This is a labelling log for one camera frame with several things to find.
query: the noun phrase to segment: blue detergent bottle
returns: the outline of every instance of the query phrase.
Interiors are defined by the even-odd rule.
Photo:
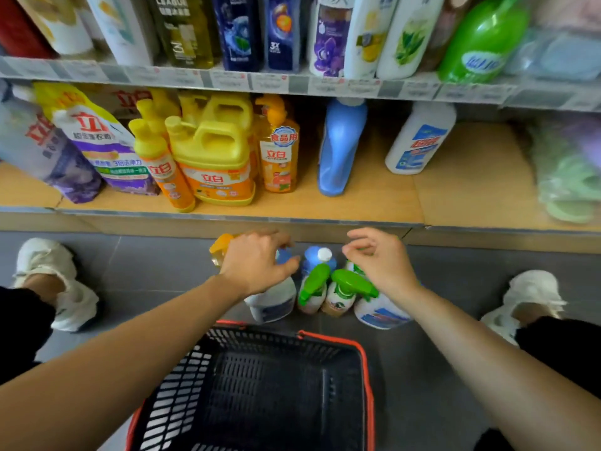
[[[318,245],[312,245],[305,250],[305,259],[302,262],[301,273],[303,277],[309,275],[309,273],[319,264],[327,264],[330,266],[330,270],[336,269],[336,260],[332,255],[332,251],[326,247],[320,247]]]
[[[328,104],[317,172],[323,195],[338,196],[344,191],[366,120],[363,98],[336,98]]]
[[[213,8],[223,67],[227,71],[259,71],[263,47],[257,0],[213,0]]]
[[[301,58],[301,0],[263,0],[265,64],[271,71],[298,73]]]

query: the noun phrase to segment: gray tile floor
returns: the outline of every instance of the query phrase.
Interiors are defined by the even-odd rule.
[[[78,257],[82,279],[106,301],[103,320],[85,333],[55,332],[38,353],[59,356],[94,335],[168,301],[215,273],[211,241],[87,234],[0,233],[0,284],[9,285],[19,246],[29,237],[54,238]],[[308,244],[298,244],[300,254]],[[340,253],[339,245],[332,245]],[[557,253],[409,247],[419,279],[475,317],[500,304],[507,281],[527,269],[545,269],[560,280],[571,318],[601,324],[597,272],[601,257]],[[225,318],[252,322],[244,303]],[[484,411],[417,326],[392,331],[360,324],[352,314],[339,319],[295,311],[274,329],[305,329],[357,340],[367,352],[376,400],[378,450],[469,450],[489,425]],[[102,447],[121,451],[124,424]]]

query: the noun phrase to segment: hand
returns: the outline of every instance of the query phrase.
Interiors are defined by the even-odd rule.
[[[220,275],[240,289],[240,299],[264,292],[298,270],[299,256],[286,264],[275,264],[277,249],[290,245],[290,235],[278,231],[253,231],[238,236],[229,243]]]
[[[423,288],[397,236],[374,228],[352,230],[347,235],[354,241],[342,247],[342,253],[387,297],[402,303]]]

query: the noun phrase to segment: white bottle cap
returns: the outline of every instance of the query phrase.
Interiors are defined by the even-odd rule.
[[[30,103],[37,102],[34,90],[26,85],[13,85],[13,96],[19,100],[29,101]]]
[[[342,98],[336,98],[338,100],[338,102],[340,102],[341,104],[345,105],[345,106],[360,106],[363,103],[365,103],[365,98],[349,98],[349,97],[342,97]]]
[[[322,263],[327,263],[330,259],[332,259],[332,250],[329,248],[320,248],[317,250],[317,259]]]

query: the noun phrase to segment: price tag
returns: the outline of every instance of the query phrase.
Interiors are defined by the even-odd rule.
[[[167,86],[204,88],[203,77],[199,70],[189,68],[161,68],[161,80]]]
[[[472,103],[485,105],[502,105],[516,90],[517,85],[507,84],[475,84],[472,89]]]
[[[254,92],[287,94],[290,89],[289,75],[253,73],[251,79]]]
[[[309,78],[308,93],[315,96],[341,96],[348,93],[348,87],[343,77],[312,76]]]
[[[8,63],[12,69],[17,71],[23,77],[49,80],[60,79],[60,76],[57,75],[56,71],[50,66],[49,60],[18,57],[4,57],[4,60],[6,60],[6,63]]]
[[[398,94],[401,100],[432,101],[440,88],[440,82],[406,80]]]
[[[211,75],[213,87],[219,90],[231,90],[235,92],[249,92],[251,90],[246,73],[210,70],[209,74]]]
[[[474,84],[446,83],[436,95],[435,101],[449,103],[470,103],[475,94]]]
[[[579,91],[566,104],[560,107],[564,111],[593,112],[601,106],[599,91]]]
[[[109,82],[100,65],[93,60],[63,60],[61,64],[77,82]]]
[[[124,67],[125,74],[134,85],[160,85],[161,68],[158,66],[128,66]]]
[[[349,79],[347,94],[359,98],[377,98],[381,86],[380,79]]]

